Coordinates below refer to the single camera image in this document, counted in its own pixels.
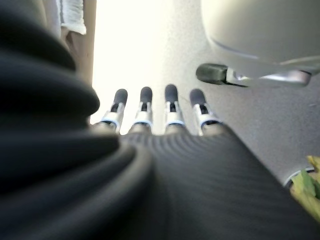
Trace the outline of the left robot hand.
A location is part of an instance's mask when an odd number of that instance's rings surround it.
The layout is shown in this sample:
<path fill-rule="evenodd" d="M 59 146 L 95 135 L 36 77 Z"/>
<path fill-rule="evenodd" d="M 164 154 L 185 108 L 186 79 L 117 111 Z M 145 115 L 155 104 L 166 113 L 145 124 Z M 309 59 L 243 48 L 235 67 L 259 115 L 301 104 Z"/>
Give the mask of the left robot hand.
<path fill-rule="evenodd" d="M 317 240 L 320 225 L 223 123 L 119 136 L 44 25 L 0 3 L 3 240 Z"/>

